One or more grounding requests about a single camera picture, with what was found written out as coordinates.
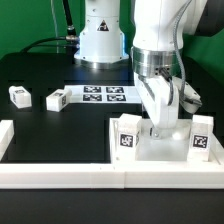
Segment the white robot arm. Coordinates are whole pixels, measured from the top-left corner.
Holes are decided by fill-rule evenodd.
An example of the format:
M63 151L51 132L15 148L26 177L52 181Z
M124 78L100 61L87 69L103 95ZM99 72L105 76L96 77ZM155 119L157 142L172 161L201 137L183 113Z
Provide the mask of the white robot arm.
M194 113L201 101L186 85L181 51L185 34L214 35L224 28L223 0L133 0L135 35L130 53L124 50L119 27L120 0L84 0L85 27L79 35L77 62L109 68L132 61L134 85L152 121L155 138L176 126L178 109Z

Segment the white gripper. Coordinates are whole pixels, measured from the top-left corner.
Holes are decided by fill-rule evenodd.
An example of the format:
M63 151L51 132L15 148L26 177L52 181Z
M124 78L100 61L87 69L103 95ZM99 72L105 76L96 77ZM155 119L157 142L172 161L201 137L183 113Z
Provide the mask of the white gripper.
M169 104L170 84L162 77L145 78L134 74L134 85L153 125L150 136L161 138L159 129L174 128L178 119L179 91L173 86L173 101Z

